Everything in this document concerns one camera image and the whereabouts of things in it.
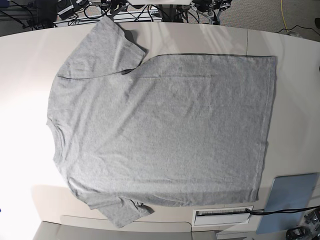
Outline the black labelled power box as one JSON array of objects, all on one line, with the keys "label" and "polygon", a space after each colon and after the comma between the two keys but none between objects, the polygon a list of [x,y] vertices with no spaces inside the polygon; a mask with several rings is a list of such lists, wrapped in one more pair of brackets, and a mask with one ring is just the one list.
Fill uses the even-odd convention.
[{"label": "black labelled power box", "polygon": [[74,5],[71,0],[58,0],[56,3],[57,15],[65,20],[74,14]]}]

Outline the black device bottom right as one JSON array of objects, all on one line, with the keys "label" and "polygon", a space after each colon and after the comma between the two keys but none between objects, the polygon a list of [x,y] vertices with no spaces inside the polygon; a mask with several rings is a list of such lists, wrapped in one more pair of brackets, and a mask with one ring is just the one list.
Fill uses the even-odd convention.
[{"label": "black device bottom right", "polygon": [[288,229],[286,231],[286,240],[308,240],[311,234],[310,231],[303,226]]}]

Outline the blue-grey flat panel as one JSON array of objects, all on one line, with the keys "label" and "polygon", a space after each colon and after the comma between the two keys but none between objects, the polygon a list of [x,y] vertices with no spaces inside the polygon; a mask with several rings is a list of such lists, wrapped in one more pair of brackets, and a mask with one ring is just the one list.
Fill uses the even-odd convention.
[{"label": "blue-grey flat panel", "polygon": [[[309,204],[313,188],[318,181],[318,173],[278,176],[273,180],[266,212],[285,209],[302,209]],[[276,213],[263,216],[256,230],[257,235],[280,232],[299,224],[302,213]]]}]

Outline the grey T-shirt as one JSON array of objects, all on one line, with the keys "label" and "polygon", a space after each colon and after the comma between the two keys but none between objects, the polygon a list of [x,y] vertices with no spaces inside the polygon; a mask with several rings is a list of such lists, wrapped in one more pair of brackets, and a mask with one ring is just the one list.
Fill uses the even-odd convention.
[{"label": "grey T-shirt", "polygon": [[72,194],[118,228],[151,205],[256,201],[276,57],[145,55],[105,16],[57,72],[47,125]]}]

